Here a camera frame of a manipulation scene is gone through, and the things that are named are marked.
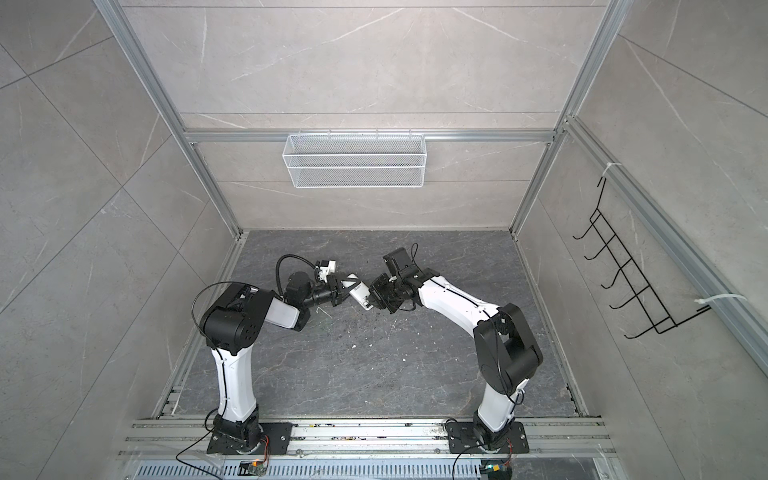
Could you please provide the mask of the white remote control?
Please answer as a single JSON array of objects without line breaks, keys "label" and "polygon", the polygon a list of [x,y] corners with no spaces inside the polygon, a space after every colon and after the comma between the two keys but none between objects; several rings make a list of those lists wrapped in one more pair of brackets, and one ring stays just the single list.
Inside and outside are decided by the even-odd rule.
[{"label": "white remote control", "polygon": [[349,295],[366,311],[374,308],[370,301],[369,287],[361,280],[356,288],[346,288]]}]

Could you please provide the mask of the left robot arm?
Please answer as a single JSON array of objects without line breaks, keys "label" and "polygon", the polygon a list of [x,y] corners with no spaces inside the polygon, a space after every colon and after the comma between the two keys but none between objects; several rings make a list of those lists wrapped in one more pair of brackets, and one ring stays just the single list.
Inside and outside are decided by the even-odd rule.
[{"label": "left robot arm", "polygon": [[212,442],[226,441],[238,452],[250,452],[265,439],[251,367],[254,344],[266,323],[300,331],[312,306],[337,306],[351,297],[368,310],[372,307],[369,295],[368,286],[354,274],[342,278],[320,272],[312,280],[308,274],[296,272],[281,292],[231,283],[198,322],[216,362],[220,393]]}]

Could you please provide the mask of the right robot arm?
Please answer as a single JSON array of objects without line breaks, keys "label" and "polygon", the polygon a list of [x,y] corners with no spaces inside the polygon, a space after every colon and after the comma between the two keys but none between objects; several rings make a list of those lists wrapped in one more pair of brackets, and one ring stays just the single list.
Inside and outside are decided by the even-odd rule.
[{"label": "right robot arm", "polygon": [[478,369],[486,382],[473,414],[471,438],[486,451],[511,441],[517,407],[543,354],[522,310],[499,306],[461,290],[432,269],[420,268],[403,248],[383,256],[388,269],[370,287],[370,302],[396,312],[407,300],[435,311],[466,331],[474,341]]}]

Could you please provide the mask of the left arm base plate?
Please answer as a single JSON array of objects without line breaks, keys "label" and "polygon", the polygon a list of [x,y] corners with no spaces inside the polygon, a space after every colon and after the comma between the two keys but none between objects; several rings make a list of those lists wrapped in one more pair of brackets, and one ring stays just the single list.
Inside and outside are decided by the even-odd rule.
[{"label": "left arm base plate", "polygon": [[214,426],[207,454],[222,455],[284,455],[293,429],[292,423],[256,423],[224,421]]}]

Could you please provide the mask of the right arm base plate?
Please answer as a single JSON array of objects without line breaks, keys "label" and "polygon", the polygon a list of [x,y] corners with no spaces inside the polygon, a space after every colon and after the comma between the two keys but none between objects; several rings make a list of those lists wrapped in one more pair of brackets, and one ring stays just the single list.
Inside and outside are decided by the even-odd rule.
[{"label": "right arm base plate", "polygon": [[444,423],[452,454],[527,454],[527,434],[520,422],[510,422],[499,432],[490,432],[477,420],[462,422],[448,419]]}]

